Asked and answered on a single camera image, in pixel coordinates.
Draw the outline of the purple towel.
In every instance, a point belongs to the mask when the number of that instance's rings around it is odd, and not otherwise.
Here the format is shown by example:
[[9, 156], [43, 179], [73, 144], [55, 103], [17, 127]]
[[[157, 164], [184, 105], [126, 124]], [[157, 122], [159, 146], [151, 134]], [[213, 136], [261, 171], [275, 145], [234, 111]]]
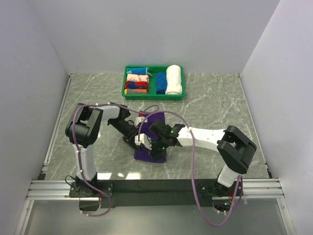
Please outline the purple towel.
[[[141, 133], [146, 134], [149, 138], [153, 141], [158, 139], [158, 136], [149, 130], [149, 127], [157, 120], [165, 121], [164, 113], [157, 113], [155, 115], [150, 116], [147, 119], [141, 128]], [[158, 160], [153, 160], [152, 156], [148, 153], [148, 150], [145, 146], [142, 146], [139, 152], [134, 152], [134, 159], [138, 161], [148, 162], [148, 163], [156, 163], [156, 164], [163, 164], [166, 162], [166, 157], [163, 157]]]

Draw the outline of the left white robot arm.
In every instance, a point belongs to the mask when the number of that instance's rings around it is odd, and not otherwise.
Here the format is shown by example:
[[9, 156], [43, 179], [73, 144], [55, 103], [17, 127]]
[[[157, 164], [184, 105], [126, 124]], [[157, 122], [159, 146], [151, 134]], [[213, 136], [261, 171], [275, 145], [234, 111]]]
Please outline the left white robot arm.
[[78, 103], [67, 123], [65, 134], [74, 147], [77, 173], [76, 186], [88, 197], [95, 195], [100, 189], [97, 183], [97, 171], [94, 165], [93, 144], [98, 139], [100, 126], [103, 121], [111, 125], [123, 136], [123, 141], [134, 151], [140, 147], [134, 139], [138, 134], [138, 128], [126, 121], [130, 116], [130, 110], [125, 105], [108, 103], [104, 106], [87, 105]]

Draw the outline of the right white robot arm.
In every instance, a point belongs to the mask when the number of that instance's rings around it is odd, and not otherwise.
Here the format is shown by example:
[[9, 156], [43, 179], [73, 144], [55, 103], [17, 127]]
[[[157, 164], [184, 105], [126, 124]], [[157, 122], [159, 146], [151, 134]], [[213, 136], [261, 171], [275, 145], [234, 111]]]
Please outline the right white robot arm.
[[148, 141], [149, 154], [154, 160], [163, 158], [168, 147], [193, 146], [218, 152], [225, 162], [220, 171], [215, 190], [227, 195], [239, 175], [247, 173], [257, 147], [240, 129], [230, 125], [225, 130], [209, 130], [175, 124], [173, 127], [163, 121], [155, 121], [149, 130], [157, 139]]

